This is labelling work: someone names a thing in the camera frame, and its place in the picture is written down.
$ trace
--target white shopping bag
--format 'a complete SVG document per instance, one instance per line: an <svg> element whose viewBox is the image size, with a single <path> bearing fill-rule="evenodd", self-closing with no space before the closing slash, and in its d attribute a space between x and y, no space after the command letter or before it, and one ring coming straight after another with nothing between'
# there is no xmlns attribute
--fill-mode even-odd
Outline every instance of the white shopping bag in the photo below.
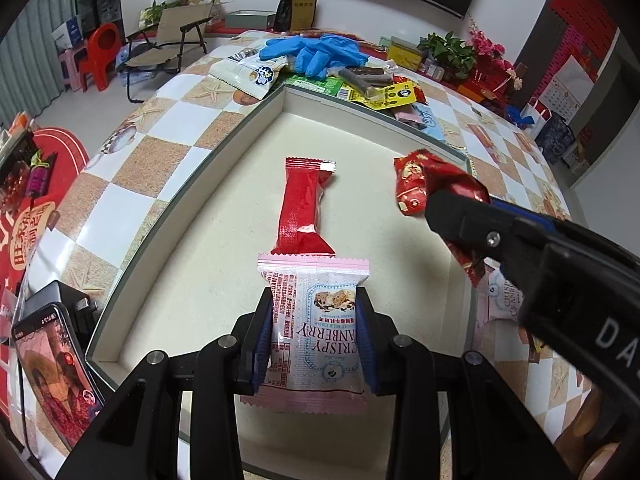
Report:
<svg viewBox="0 0 640 480"><path fill-rule="evenodd" d="M540 133L540 130L542 130L542 127L551 118L551 112L536 98L532 98L522 109L520 116L523 118L529 116L533 118L534 123L524 131L527 132L532 139L535 139Z"/></svg>

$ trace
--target red snack package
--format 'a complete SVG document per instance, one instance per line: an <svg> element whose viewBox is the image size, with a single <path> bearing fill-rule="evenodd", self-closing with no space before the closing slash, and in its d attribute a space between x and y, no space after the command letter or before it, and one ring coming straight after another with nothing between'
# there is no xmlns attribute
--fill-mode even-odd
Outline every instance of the red snack package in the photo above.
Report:
<svg viewBox="0 0 640 480"><path fill-rule="evenodd" d="M320 199L335 162L288 156L287 185L271 254L335 254L318 234Z"/></svg>
<svg viewBox="0 0 640 480"><path fill-rule="evenodd" d="M439 189L448 189L458 195L490 203L486 187L466 171L445 162L429 150L416 150L394 159L396 168L396 199L404 215L424 211L428 197ZM445 243L453 257L465 270L473 286L484 275L484 262L474 251Z"/></svg>
<svg viewBox="0 0 640 480"><path fill-rule="evenodd" d="M409 79L408 77L404 77L402 75L395 75L394 76L394 84L396 84L396 83L406 83L407 81L411 81L414 84L415 100L418 101L419 103L422 103L423 105L427 104L427 99L424 96L424 92L422 91L422 88L420 88L418 86L417 82Z"/></svg>

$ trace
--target pink stool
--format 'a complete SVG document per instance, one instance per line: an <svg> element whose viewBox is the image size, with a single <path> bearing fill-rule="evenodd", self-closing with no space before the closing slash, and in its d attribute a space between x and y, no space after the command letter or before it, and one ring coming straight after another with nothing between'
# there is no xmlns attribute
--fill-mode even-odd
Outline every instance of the pink stool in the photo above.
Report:
<svg viewBox="0 0 640 480"><path fill-rule="evenodd" d="M62 82L71 86L74 92L82 88L76 55L83 50L86 51L86 40L82 40L82 43L78 43L73 48L66 49L58 56L60 68L62 69Z"/></svg>

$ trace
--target person on phone screen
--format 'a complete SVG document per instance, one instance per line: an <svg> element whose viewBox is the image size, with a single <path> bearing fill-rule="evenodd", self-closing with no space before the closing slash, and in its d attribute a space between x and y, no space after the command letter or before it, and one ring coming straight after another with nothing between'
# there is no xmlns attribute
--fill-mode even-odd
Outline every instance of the person on phone screen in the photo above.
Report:
<svg viewBox="0 0 640 480"><path fill-rule="evenodd" d="M73 422L71 414L66 410L62 402L51 395L49 384L40 370L35 368L31 375L42 396L41 406L45 416L53 427L65 437L68 444L71 447L75 446L82 436L82 430Z"/></svg>
<svg viewBox="0 0 640 480"><path fill-rule="evenodd" d="M84 433L89 427L92 419L92 406L95 404L94 395L84 387L78 370L73 364L73 356L68 352L59 352L56 356L58 373L62 376L63 382L68 390L66 391L66 402L68 402L71 415L75 423Z"/></svg>

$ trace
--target red plastic chair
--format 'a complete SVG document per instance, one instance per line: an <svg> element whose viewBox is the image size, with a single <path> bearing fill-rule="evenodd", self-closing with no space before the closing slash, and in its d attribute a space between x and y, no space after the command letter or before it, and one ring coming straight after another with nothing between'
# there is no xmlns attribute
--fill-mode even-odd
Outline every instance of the red plastic chair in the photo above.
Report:
<svg viewBox="0 0 640 480"><path fill-rule="evenodd" d="M96 29L87 42L87 58L78 64L82 91L86 92L86 75L94 76L98 92L109 86L107 67L116 59L122 46L120 32L113 23L105 23Z"/></svg>

